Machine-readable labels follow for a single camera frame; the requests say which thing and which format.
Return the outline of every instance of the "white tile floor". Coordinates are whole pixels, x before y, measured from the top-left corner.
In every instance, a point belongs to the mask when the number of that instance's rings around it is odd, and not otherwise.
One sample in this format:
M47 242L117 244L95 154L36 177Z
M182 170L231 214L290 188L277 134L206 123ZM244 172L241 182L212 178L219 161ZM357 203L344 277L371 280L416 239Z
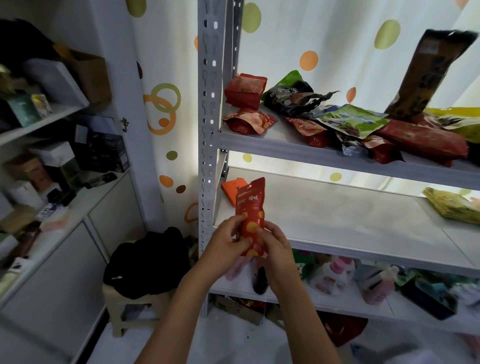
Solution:
M111 334L110 323L102 333L88 364L132 364L153 329L130 329L121 339ZM384 350L403 343L429 348L445 364L474 364L468 347L455 334L420 327L371 320L354 340L372 350ZM345 364L357 363L346 345L339 349ZM264 319L260 326L212 309L207 319L199 319L188 364L289 364L284 330Z

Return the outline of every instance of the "shelving unit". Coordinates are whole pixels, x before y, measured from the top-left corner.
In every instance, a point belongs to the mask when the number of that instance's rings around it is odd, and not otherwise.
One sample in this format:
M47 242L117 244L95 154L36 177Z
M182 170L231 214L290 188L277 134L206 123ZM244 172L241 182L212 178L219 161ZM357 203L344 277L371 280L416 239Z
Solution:
M67 226L62 230L43 232L35 240L29 259L32 264L24 270L12 286L0 297L0 310L8 302L15 292L32 276L38 267L53 253L59 244L80 224L85 216L105 197L127 174L115 173L117 179L100 187L91 189L83 188L69 204L69 217ZM86 179L101 175L97 172L89 172Z
M295 248L480 277L480 227L441 218L424 198L228 167L228 151L237 151L480 190L480 168L466 161L446 168L407 153L402 153L405 162L387 165L348 158L337 150L308 146L278 115L278 122L261 136L236 134L222 125L222 116L237 110L224 103L223 89L236 75L243 4L198 1L200 254L216 225L234 215L219 182L265 177L265 215L281 226ZM463 307L439 321L396 292L374 307L363 301L354 285L338 298L308 290L320 310L480 334L480 321ZM210 292L277 302L271 290L264 295L253 292L247 269L232 282L222 277ZM207 315L206 301L201 314Z
M78 106L68 106L60 104L51 104L52 114L48 115L46 118L36 122L35 124L26 126L24 128L17 128L10 130L8 132L0 134L0 146L11 142L12 140L18 139L21 136L30 134L31 132L44 127L45 125L52 124L54 121L57 121L61 118L65 118L81 110L81 107Z

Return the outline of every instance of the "hand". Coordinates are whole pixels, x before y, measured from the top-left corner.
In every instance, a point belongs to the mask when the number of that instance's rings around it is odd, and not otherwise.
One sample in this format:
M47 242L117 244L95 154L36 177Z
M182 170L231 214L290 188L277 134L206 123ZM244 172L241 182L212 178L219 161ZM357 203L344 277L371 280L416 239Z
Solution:
M277 297L288 294L294 284L301 284L297 264L293 258L292 247L283 231L274 223L265 221L265 228L257 229L257 234L268 246L267 258L257 258L265 267L268 284Z
M233 266L233 263L252 243L252 239L234 242L232 236L246 219L243 215L223 221L213 233L196 266L199 266L209 283L213 284Z

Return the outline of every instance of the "stool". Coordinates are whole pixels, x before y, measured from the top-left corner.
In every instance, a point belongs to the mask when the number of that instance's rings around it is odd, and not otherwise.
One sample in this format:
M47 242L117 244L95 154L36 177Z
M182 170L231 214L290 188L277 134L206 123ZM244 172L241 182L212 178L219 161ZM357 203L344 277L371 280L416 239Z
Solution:
M123 336L123 329L154 328L170 303L170 292L172 291L161 294L146 294L136 300L122 296L115 288L106 284L102 285L102 292L110 315L110 321L112 322L113 337L121 338ZM151 304L158 318L123 321L121 318L122 310L119 305L125 304Z

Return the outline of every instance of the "person's right hand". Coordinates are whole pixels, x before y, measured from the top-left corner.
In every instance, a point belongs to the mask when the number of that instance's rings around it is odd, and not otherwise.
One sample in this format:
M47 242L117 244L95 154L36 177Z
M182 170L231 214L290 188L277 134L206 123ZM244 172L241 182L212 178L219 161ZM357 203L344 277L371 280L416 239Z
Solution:
M278 297L287 294L292 285L301 284L292 247L283 231L274 223L265 221L266 230L257 229L257 234L268 246L266 258L258 258L265 267L268 284Z

